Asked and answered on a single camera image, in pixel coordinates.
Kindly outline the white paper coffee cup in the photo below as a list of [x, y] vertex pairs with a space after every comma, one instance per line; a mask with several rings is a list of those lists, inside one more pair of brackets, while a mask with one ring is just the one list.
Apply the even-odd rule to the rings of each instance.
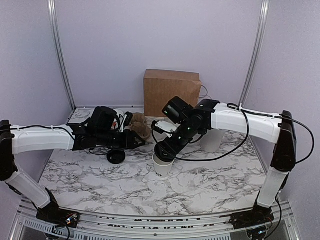
[[152, 162], [154, 165], [156, 175], [161, 178], [166, 178], [170, 174], [170, 171], [175, 161], [164, 162], [160, 160], [154, 153], [152, 156]]

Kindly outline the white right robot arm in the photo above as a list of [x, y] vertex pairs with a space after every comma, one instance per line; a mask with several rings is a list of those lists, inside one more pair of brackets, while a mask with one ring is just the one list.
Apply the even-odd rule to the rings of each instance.
[[297, 140], [291, 113], [248, 112], [243, 108], [232, 109], [226, 103], [211, 99], [204, 99], [193, 107], [178, 96], [167, 103], [162, 113], [171, 123], [154, 121], [151, 128], [167, 135], [154, 148], [155, 155], [163, 162], [172, 162], [196, 135], [205, 135], [210, 130], [238, 132], [275, 145], [255, 207], [247, 214], [252, 224], [260, 223], [296, 166]]

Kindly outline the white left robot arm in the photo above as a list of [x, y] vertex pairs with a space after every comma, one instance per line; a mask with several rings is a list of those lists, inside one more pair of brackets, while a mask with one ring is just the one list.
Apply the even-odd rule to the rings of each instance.
[[23, 157], [48, 156], [55, 150], [83, 151], [107, 148], [107, 157], [113, 164], [124, 161], [126, 150], [145, 145], [145, 140], [130, 129], [114, 129], [111, 124], [98, 127], [91, 124], [69, 123], [55, 126], [11, 125], [0, 122], [0, 180], [33, 202], [53, 223], [63, 219], [53, 193], [40, 186], [37, 180], [23, 170]]

